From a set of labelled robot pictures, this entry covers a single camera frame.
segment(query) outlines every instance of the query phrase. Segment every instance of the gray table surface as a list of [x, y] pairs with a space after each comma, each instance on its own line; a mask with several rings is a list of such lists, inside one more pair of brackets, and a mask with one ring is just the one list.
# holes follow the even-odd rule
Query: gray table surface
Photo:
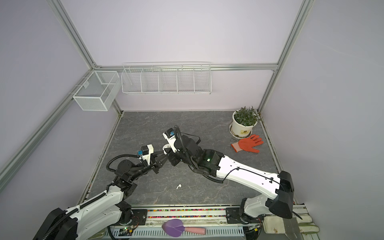
[[[101, 168], [93, 182], [89, 195], [93, 197], [105, 190], [114, 174], [106, 170], [106, 163], [120, 154], [136, 154], [141, 146], [152, 144], [160, 151], [167, 143], [162, 133], [178, 125], [182, 132], [201, 137], [199, 146], [214, 149], [233, 158], [235, 161], [256, 169], [277, 173], [268, 144], [257, 146], [260, 153], [240, 151], [236, 153], [231, 143], [238, 140], [229, 133], [232, 112], [229, 111], [191, 111], [191, 112], [125, 112]], [[253, 133], [265, 138], [261, 125], [253, 128]], [[116, 168], [125, 158], [111, 165]], [[134, 163], [138, 159], [130, 158]], [[231, 180], [223, 184], [214, 183], [199, 174], [193, 173], [187, 164], [179, 163], [173, 167], [168, 161], [158, 174], [150, 172], [135, 181], [137, 188], [126, 199], [131, 205], [152, 204], [236, 204], [244, 197], [255, 197], [259, 192]]]

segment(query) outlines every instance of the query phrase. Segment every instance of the orange glove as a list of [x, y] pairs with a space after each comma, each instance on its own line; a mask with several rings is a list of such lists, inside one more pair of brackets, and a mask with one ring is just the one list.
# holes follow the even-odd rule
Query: orange glove
[[254, 149], [253, 147], [256, 147], [256, 146], [261, 145], [263, 143], [264, 142], [262, 141], [262, 139], [258, 135], [253, 134], [250, 137], [240, 139], [238, 144], [239, 144], [239, 147], [241, 149], [243, 149], [244, 151], [260, 152], [259, 150]]

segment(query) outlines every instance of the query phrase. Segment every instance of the pink trowel handle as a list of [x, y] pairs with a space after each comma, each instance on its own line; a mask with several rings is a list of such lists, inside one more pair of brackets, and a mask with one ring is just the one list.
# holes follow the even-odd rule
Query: pink trowel handle
[[205, 228], [202, 227], [185, 227], [184, 231], [205, 235]]

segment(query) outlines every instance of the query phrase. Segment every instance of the white wire basket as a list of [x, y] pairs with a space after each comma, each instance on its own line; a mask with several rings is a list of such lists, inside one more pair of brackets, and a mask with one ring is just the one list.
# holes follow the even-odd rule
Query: white wire basket
[[121, 74], [122, 91], [131, 94], [210, 94], [210, 65], [128, 66]]
[[73, 98], [84, 111], [108, 111], [121, 88], [116, 71], [93, 71]]

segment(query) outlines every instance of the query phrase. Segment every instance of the white wall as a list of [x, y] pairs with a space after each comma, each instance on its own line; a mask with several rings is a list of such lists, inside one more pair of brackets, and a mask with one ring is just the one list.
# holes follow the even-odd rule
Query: white wall
[[275, 63], [302, 0], [63, 0], [101, 66]]
[[0, 43], [2, 167], [88, 68], [45, 0], [1, 1]]
[[116, 99], [124, 111], [257, 108], [271, 76], [271, 70], [212, 71], [211, 94], [126, 95], [119, 92]]
[[0, 193], [1, 239], [31, 240], [50, 211], [77, 204], [116, 116], [82, 111], [73, 101]]
[[[45, 0], [0, 2], [0, 167], [87, 70]], [[77, 203], [115, 120], [73, 101], [0, 193], [1, 239], [32, 239], [51, 210]]]
[[262, 112], [320, 239], [383, 239], [383, 12], [316, 1]]

